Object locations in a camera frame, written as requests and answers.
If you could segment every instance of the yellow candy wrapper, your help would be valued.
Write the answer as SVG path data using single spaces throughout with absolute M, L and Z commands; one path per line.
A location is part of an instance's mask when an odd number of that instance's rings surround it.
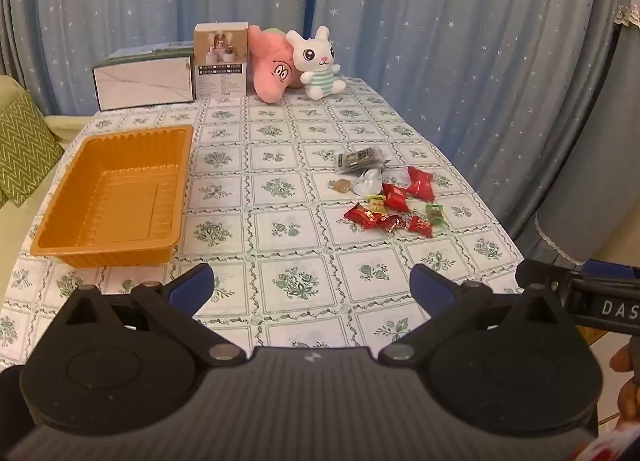
M 386 214 L 385 196 L 367 196 L 369 210 L 375 214 Z

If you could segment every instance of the gray fabric cover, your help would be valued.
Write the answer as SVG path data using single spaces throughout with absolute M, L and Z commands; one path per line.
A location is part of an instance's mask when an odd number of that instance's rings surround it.
M 527 258 L 580 266 L 640 197 L 639 6 L 620 0 L 620 38 L 602 91 L 537 212 L 538 228 L 534 216 L 516 240 Z
M 522 193 L 501 221 L 512 237 L 523 229 L 546 195 L 593 107 L 610 57 L 614 16 L 619 0 L 593 0 L 580 57 L 564 101 L 545 141 L 542 155 Z

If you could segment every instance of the tablecloth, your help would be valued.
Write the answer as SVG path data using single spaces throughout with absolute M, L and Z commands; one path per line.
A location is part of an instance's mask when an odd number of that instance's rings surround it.
M 196 318 L 248 353 L 262 345 L 368 345 L 376 354 L 428 318 L 409 294 L 418 262 L 454 281 L 517 291 L 522 257 L 479 196 L 376 91 L 357 78 L 346 82 L 345 94 L 319 101 L 294 91 L 275 105 L 249 96 L 97 113 L 63 156 L 22 245 L 0 311 L 0 365 L 26 360 L 78 285 L 127 293 L 202 261 L 215 272 L 216 290 Z M 169 263 L 73 269 L 30 255 L 47 203 L 86 136 L 188 123 L 182 238 Z M 433 239 L 388 235 L 344 218 L 357 197 L 329 188 L 335 155 L 372 145 L 391 159 L 387 182 L 408 185 L 407 165 L 434 174 L 449 230 Z M 424 213 L 423 201 L 409 204 Z

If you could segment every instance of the white cardboard box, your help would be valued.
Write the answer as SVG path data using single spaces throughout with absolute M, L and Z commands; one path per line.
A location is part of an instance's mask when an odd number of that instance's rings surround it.
M 246 96 L 247 22 L 198 24 L 193 32 L 197 98 Z
M 193 102 L 192 57 L 191 41 L 116 51 L 93 69 L 100 110 Z

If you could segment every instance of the clear plastic item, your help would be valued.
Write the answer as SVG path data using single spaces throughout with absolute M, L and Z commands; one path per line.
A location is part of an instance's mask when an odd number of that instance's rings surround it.
M 364 172 L 351 187 L 354 194 L 359 196 L 370 196 L 380 193 L 382 190 L 382 174 L 380 169 L 371 168 Z
M 350 174 L 361 172 L 370 168 L 380 168 L 382 170 L 385 158 L 382 151 L 376 147 L 367 147 L 357 152 L 342 152 L 336 158 L 335 171 L 338 174 Z

